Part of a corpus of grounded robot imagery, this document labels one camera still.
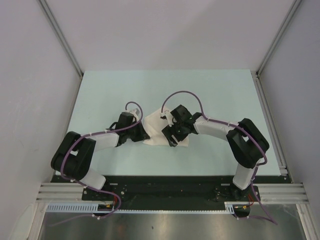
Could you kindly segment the white cloth napkin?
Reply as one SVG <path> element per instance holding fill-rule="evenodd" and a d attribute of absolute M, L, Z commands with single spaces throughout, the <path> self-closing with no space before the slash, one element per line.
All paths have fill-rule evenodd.
<path fill-rule="evenodd" d="M 170 146 L 167 138 L 162 133 L 162 130 L 168 125 L 168 121 L 161 118 L 161 108 L 147 115 L 142 125 L 150 137 L 144 140 L 143 144 L 149 146 Z"/>

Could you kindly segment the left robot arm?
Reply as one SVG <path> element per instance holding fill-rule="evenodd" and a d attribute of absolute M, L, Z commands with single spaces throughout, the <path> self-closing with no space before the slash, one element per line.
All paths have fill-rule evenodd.
<path fill-rule="evenodd" d="M 105 200 L 110 196 L 111 188 L 105 184 L 106 177 L 91 168 L 93 155 L 106 148 L 119 147 L 128 139 L 132 142 L 150 139 L 133 110 L 122 112 L 118 121 L 101 132 L 82 136 L 69 131 L 55 152 L 50 166 L 65 178 L 93 188 L 93 194 Z"/>

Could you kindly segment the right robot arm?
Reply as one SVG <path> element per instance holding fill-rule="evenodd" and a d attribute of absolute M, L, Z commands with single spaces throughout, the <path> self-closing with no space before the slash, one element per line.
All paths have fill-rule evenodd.
<path fill-rule="evenodd" d="M 160 118 L 168 122 L 161 132 L 171 147 L 176 147 L 190 134 L 208 135 L 228 142 L 237 161 L 228 196 L 237 201 L 242 201 L 248 196 L 259 161 L 266 157 L 270 148 L 266 138 L 250 119 L 244 118 L 233 124 L 211 119 L 200 112 L 191 114 L 181 104 L 171 111 L 162 107 Z"/>

